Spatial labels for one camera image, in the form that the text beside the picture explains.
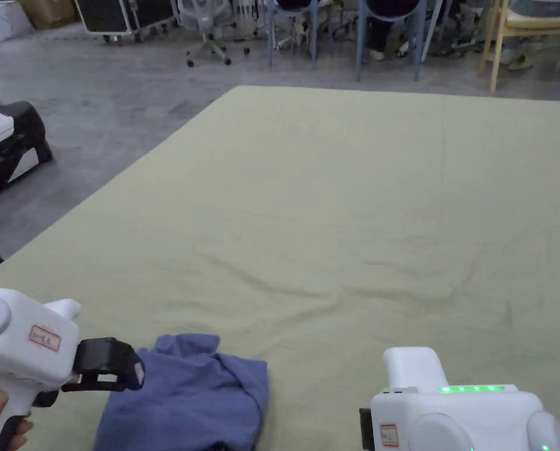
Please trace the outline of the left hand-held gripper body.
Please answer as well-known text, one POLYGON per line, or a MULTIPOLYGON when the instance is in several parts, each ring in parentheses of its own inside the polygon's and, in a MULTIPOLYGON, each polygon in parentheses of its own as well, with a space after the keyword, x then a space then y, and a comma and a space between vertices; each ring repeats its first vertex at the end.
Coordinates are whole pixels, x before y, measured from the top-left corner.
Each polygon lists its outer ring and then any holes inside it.
POLYGON ((15 290, 0 288, 0 390, 8 401, 0 416, 0 450, 7 450, 16 427, 40 393, 77 382, 73 371, 80 342, 72 299, 41 304, 15 290))

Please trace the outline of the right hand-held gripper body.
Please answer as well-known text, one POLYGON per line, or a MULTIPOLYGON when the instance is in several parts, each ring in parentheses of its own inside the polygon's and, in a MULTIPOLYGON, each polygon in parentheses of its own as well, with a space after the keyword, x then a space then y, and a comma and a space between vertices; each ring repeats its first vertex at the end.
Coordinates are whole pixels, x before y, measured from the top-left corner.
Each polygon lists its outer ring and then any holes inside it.
POLYGON ((450 385, 428 347, 385 350, 388 387, 359 411, 364 450, 560 450, 560 425, 515 385, 450 385))

